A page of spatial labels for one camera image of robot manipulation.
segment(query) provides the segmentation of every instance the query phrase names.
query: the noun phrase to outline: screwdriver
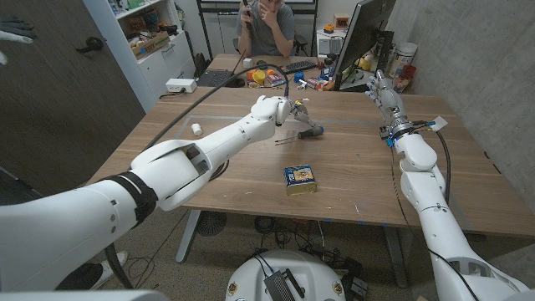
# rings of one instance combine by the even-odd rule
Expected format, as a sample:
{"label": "screwdriver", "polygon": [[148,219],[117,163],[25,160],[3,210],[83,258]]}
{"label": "screwdriver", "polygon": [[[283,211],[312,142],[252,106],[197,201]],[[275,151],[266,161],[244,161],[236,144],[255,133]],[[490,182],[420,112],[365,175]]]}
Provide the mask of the screwdriver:
{"label": "screwdriver", "polygon": [[281,140],[275,140],[275,143],[281,142],[281,141],[290,140],[290,139],[296,139],[296,138],[303,139],[304,137],[315,137],[315,136],[319,136],[319,135],[323,135],[323,134],[324,134],[323,126],[313,127],[312,129],[305,130],[305,131],[302,131],[302,132],[298,132],[298,135],[296,135],[295,137],[290,137],[290,138],[281,139]]}

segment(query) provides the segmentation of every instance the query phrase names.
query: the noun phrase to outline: power strip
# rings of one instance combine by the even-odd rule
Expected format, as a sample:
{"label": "power strip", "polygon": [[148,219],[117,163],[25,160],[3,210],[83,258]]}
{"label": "power strip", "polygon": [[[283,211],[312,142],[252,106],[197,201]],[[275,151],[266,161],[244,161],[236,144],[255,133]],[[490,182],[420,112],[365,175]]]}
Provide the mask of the power strip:
{"label": "power strip", "polygon": [[186,88],[186,93],[193,93],[197,88],[197,82],[194,79],[169,79],[166,87],[169,92],[180,92],[182,88]]}

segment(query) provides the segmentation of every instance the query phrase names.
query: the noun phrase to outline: table leg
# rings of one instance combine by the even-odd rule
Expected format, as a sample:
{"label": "table leg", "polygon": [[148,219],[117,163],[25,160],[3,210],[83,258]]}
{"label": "table leg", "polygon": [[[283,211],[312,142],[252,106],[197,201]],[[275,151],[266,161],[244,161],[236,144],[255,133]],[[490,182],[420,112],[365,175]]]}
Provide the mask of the table leg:
{"label": "table leg", "polygon": [[392,261],[392,268],[394,269],[395,284],[399,288],[408,288],[407,274],[405,272],[405,263],[403,261],[403,253],[401,253],[400,237],[398,236],[398,229],[394,227],[383,227],[385,233],[386,244],[388,245],[388,252]]}
{"label": "table leg", "polygon": [[195,229],[197,228],[200,215],[201,210],[191,210],[190,216],[187,218],[186,229],[184,230],[184,234],[182,234],[181,245],[178,247],[178,251],[176,252],[175,260],[178,263],[183,263],[186,261],[186,255],[190,249],[191,243],[193,242],[193,235],[195,234]]}

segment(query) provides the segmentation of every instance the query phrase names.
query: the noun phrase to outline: computer monitor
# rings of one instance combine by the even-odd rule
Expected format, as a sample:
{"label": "computer monitor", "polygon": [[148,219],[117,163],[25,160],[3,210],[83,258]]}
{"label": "computer monitor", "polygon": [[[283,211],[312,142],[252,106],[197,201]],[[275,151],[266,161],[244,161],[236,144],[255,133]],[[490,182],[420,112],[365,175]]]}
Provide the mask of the computer monitor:
{"label": "computer monitor", "polygon": [[357,3],[342,51],[334,70],[334,90],[342,84],[342,71],[371,50],[385,30],[395,0],[364,0]]}

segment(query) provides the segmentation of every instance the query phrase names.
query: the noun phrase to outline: wooden table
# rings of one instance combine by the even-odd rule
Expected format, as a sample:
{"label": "wooden table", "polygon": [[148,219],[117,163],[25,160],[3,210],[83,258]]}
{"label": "wooden table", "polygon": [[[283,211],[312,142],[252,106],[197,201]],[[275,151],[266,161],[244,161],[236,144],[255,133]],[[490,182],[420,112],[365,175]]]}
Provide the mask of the wooden table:
{"label": "wooden table", "polygon": [[[255,56],[255,57],[252,57],[252,65],[253,66],[256,66],[257,62],[259,60],[263,60],[264,62],[267,62],[267,63],[270,63],[270,64],[276,64],[277,66],[284,66],[284,65],[287,65],[287,64],[290,64],[290,63],[295,63],[295,62],[301,62],[301,61],[305,61],[305,60],[312,60],[314,61],[315,63],[318,62],[318,58],[316,57],[299,57],[299,56],[293,56],[293,57],[289,57],[289,58],[284,58],[284,57],[281,57],[281,56],[270,56],[270,55],[258,55],[258,56]],[[243,71],[245,70],[245,68],[243,68],[243,62],[242,62],[242,59],[240,59],[240,55],[239,54],[218,54],[214,60],[211,62],[210,66],[208,66],[208,69],[210,70],[229,70],[229,71],[233,71],[234,70],[234,67],[236,67],[236,71],[234,71],[234,73],[238,73],[240,71]],[[304,78],[305,79],[310,79],[311,77],[318,77],[319,76],[319,69],[310,69],[310,70],[306,70],[306,71],[303,71],[304,73]],[[290,81],[290,90],[292,91],[295,91],[296,88],[300,85],[298,83],[295,83],[293,82],[293,76],[294,74],[288,74],[288,80]],[[244,89],[249,89],[247,87],[247,75],[244,74],[242,76],[240,76],[240,78],[242,79],[245,79],[245,82],[246,82],[246,86],[243,87]],[[265,83],[264,83],[264,87],[265,88],[262,88],[262,89],[271,89],[271,84],[266,80]],[[284,89],[284,85],[281,84],[278,86],[278,89]]]}
{"label": "wooden table", "polygon": [[[307,58],[261,57],[253,62],[258,59],[286,64]],[[218,69],[234,69],[235,63],[237,59],[233,63],[232,58],[218,55],[212,65]],[[198,87],[193,94],[161,99],[89,183],[125,171],[161,129],[210,89]],[[244,92],[244,89],[220,89],[167,132],[161,141],[196,139],[190,128],[193,123],[201,125],[203,136],[209,135],[247,115],[258,96],[283,94],[281,89]],[[358,93],[302,91],[296,90],[294,85],[290,98],[309,99],[305,105],[311,119],[325,128],[324,135],[276,144],[275,140],[308,128],[288,117],[272,139],[249,145],[231,158],[227,171],[184,205],[192,211],[176,261],[185,260],[201,210],[381,225],[395,263],[393,266],[397,267],[396,280],[403,287],[406,276],[394,227],[406,225],[395,198],[392,155],[379,138],[378,129],[382,125],[379,110],[364,94]],[[402,95],[402,99],[411,120],[433,120],[440,115],[449,123],[441,132],[451,155],[450,208],[461,228],[473,233],[535,237],[535,216],[485,157],[483,149],[448,105],[433,96]],[[439,167],[446,175],[446,160],[438,137],[426,131],[422,135],[437,152]],[[398,155],[394,158],[398,189],[401,158]],[[287,196],[283,168],[301,164],[311,165],[318,192]],[[401,194],[400,197],[409,224],[418,227],[420,222],[415,210]]]}

